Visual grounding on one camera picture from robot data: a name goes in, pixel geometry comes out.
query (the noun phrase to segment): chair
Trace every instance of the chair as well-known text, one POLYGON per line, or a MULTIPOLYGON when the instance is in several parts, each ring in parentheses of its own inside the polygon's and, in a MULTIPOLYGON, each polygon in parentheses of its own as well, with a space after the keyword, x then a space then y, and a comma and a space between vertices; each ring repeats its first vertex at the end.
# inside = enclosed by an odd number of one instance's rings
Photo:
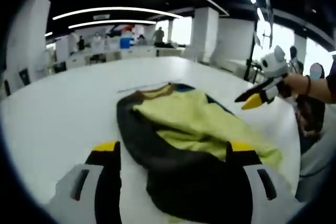
POLYGON ((65 61, 54 66, 55 73, 61 73, 67 70, 65 61))
POLYGON ((19 72, 19 75, 20 75, 20 78, 21 78, 24 86, 27 86, 27 85, 30 84, 30 78, 29 78, 29 74, 28 74, 28 69, 27 68, 21 70, 19 72))
POLYGON ((331 168, 336 153, 336 106, 327 104, 324 113, 321 139, 301 156, 300 182, 296 194, 299 201, 310 201, 319 192, 319 188, 331 168))

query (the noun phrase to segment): white pillar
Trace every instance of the white pillar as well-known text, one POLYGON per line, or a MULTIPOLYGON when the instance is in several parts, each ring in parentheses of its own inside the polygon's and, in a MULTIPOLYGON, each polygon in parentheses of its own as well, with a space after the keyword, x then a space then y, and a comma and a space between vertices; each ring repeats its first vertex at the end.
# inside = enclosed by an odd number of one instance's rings
POLYGON ((63 62, 69 59, 69 40, 64 36, 56 41, 56 59, 57 62, 63 62))
POLYGON ((169 20, 168 23, 168 42, 170 42, 172 40, 172 32, 173 32, 173 21, 169 20))
POLYGON ((307 53, 307 39, 295 34, 294 46, 298 50, 298 60, 305 64, 307 53))
POLYGON ((192 29, 192 47, 198 52, 199 60, 209 62, 217 43, 219 14, 205 7, 195 11, 192 29))
POLYGON ((27 0, 14 19, 6 55, 7 70, 14 75, 14 83, 10 83, 12 93, 23 86, 18 75, 21 70, 28 69, 31 82, 41 78, 36 64, 46 49, 49 8, 49 0, 27 0))
POLYGON ((144 27, 144 37, 147 40, 152 40, 154 33, 155 33, 155 25, 144 27))

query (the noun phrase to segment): desk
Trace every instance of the desk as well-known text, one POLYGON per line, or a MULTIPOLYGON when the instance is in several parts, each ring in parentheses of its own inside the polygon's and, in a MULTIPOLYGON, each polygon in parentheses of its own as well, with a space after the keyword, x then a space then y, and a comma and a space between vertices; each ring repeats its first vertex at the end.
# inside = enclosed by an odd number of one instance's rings
MULTIPOLYGON (((1 103, 6 144, 26 188, 39 203, 74 165, 84 163, 102 142, 122 139, 116 103, 137 87, 153 89, 181 82, 205 91, 282 149, 281 173, 295 193, 300 172, 300 143, 291 105, 275 98, 270 105, 242 111, 235 98, 251 83, 179 57, 128 59, 77 68, 34 82, 1 103)), ((121 144, 123 223, 168 223, 145 190, 146 172, 121 144)))
POLYGON ((155 57, 155 56, 182 56, 184 48, 157 48, 154 46, 133 46, 129 49, 105 49, 101 52, 92 52, 91 50, 84 50, 76 52, 70 56, 72 57, 88 57, 97 54, 109 54, 114 52, 121 52, 121 58, 128 58, 128 52, 132 52, 136 57, 155 57))

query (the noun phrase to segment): blue container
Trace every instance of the blue container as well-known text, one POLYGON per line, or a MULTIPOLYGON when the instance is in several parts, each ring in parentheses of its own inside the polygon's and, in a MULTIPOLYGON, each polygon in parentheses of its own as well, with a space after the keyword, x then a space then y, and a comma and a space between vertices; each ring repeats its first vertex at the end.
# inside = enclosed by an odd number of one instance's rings
POLYGON ((131 47, 131 40, 132 38, 121 38, 120 39, 120 48, 121 49, 128 49, 131 47))

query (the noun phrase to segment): human arm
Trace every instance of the human arm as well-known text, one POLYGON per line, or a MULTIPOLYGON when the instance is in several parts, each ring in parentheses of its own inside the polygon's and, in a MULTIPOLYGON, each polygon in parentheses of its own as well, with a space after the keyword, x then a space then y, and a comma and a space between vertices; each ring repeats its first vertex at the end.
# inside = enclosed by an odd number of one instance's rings
MULTIPOLYGON (((290 73, 284 78, 293 93, 307 94, 309 78, 296 73, 290 73)), ((311 80, 308 96, 325 103, 336 103, 336 76, 326 79, 311 80)))

